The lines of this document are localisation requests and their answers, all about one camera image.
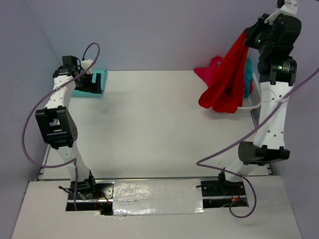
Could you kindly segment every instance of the gray wall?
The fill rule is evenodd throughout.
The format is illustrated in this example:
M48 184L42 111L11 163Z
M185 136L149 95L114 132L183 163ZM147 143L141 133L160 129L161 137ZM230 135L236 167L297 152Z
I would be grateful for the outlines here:
M1 0L0 22L0 238L9 239L27 182L39 172L22 153L22 126L31 107L53 87L58 58L22 0ZM30 155L40 162L45 145L35 120L26 140Z
M102 48L98 67L109 70L207 65L216 54L225 55L243 29L263 13L273 12L276 4L276 0L25 1L58 56L65 52L79 56L84 46L97 41Z
M319 67L319 2L300 1L302 33L292 53L297 82ZM319 215L319 75L291 96L285 141L291 157L273 165L282 176L303 239L318 238Z

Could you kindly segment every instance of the blue cloth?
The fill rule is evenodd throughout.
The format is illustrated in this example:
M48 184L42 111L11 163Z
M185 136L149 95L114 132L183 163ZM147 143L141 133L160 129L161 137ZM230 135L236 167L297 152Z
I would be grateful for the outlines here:
M253 68L250 59L247 57L244 71L244 98L249 97L250 82L253 80Z
M106 82L106 77L107 77L108 73L107 73L106 70L93 70L92 83L95 83L96 74L97 73L101 74L101 90L102 90L101 94L94 94L94 93L74 90L72 92L72 97L87 97L87 98L99 98L99 97L102 97L102 95L104 93L105 82Z

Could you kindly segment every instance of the white basket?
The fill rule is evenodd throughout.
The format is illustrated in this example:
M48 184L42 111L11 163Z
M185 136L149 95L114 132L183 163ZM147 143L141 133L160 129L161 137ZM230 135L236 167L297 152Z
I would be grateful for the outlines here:
M257 77L255 73L253 74L253 92L250 93L249 97L243 98L243 106L238 107L238 110L236 112L242 111L242 110L253 110L255 108L258 108L261 105L261 92L259 89L259 84L257 81Z

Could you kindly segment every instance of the table surface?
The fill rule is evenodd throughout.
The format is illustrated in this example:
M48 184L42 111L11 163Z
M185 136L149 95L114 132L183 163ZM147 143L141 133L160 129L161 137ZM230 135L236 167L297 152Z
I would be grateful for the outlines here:
M109 72L102 98L72 98L77 145L95 178L217 176L196 161L254 128L249 111L220 114L198 105L207 86L193 71ZM207 164L226 167L238 147ZM52 149L47 165L62 162ZM69 179L65 167L44 169L41 179ZM268 175L266 167L250 175Z
M252 216L237 219L228 208L186 215L100 216L97 211L66 212L68 181L30 182L13 239L301 239L293 210L278 176L250 177L257 192ZM248 203L251 190L245 185ZM243 215L249 208L234 208Z

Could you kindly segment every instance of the purple cable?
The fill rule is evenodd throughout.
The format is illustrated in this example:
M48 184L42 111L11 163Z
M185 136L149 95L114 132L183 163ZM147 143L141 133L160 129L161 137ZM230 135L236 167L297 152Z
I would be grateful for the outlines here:
M26 120L25 120L25 123L24 123L24 126L23 126L23 129L22 129L22 135L21 135L21 145L22 145L22 151L25 155L25 157L27 158L27 160L29 160L32 164L38 166L38 167L42 167L42 168L59 168L59 167L63 167L65 165L68 165L72 162L74 162L74 165L76 166L76 158L74 159L71 159L70 161L68 162L65 162L65 163L62 163L62 164L58 164L58 165L44 165L44 164L41 164L41 163L38 163L36 161L34 161L30 155L28 154L28 152L26 151L26 148L25 148L25 131L26 131L26 127L33 115L33 112L36 110L36 108L46 99L48 98L49 96L51 96L53 93L57 92L60 88L66 86L67 84L79 79L82 75L84 75L88 70L90 70L94 64L96 63L97 59L99 58L99 55L100 55L100 45L96 42L92 42L90 45L88 45L88 47L85 49L84 51L84 54L83 54L83 58L85 57L85 54L86 52L88 51L88 49L92 46L92 45L96 45L98 47L98 52L96 54L96 57L95 59L93 60L92 64L83 72L81 72L79 75L77 75L76 77L74 77L72 80L69 80L68 82L65 82L64 84L62 84L61 86L59 86L58 88L50 91L48 94L46 94L44 97L42 97L38 103L35 104L35 106L32 108L32 110L30 111L30 113L28 114L28 116L26 117ZM75 207L75 210L76 210L76 204L75 204L75 199L76 199L76 190L77 190L77 174L78 174L78 171L77 171L77 168L75 167L75 189L74 189L74 207Z
M284 97L283 99L287 99L290 95L292 95L295 91L297 91L300 87L302 87L304 84L306 84L308 81L310 81L316 74L318 74L319 72L319 68L317 68L310 76L308 76L304 81L302 81L300 84L298 84L296 87L294 87L291 91L289 91ZM280 108L280 106L283 104L283 101L279 102L278 105L274 108L274 110L264 119L264 121L262 121L256 128L254 128L251 132L249 132L247 135L245 135L244 137L242 137L241 139L239 139L238 141L234 142L233 144L229 145L228 147L222 149L221 151L218 151L217 153L214 153L206 158L203 158L201 160L199 160L198 162L196 162L196 165L197 166L200 166L200 167L206 167L206 168L212 168L212 169L216 169L216 170L220 170L222 172L226 172L226 173L230 173L230 174L233 174L237 177L241 177L243 178L250 186L252 192L253 192L253 195L254 195L254 205L253 205L253 208L252 210L244 215L244 216L238 216L236 214L234 214L232 211L231 211L231 207L234 205L234 203L238 202L238 201L242 201L244 199L238 199L234 202L232 202L229 206L229 211L230 213L236 217L236 218L246 218L246 217L249 217L250 215L253 214L253 212L255 211L256 209L256 206L257 206L257 195L256 195L256 192L255 192L255 189L253 187L253 185L251 184L251 182L246 178L246 177L243 177L242 175L239 175L237 173L234 173L234 172L231 172L231 171L228 171L228 170L225 170L223 168L219 168L219 167L214 167L214 166L209 166L209 165L205 165L205 164L201 164L211 158L214 158L218 155L221 155L222 153L230 150L231 148L235 147L236 145L238 145L240 142L244 141L245 139L249 138L250 136L252 136L255 132L257 132L257 130L259 130L262 126L264 126L268 120L270 120L270 118L272 116L274 116L274 114L277 112L277 110Z

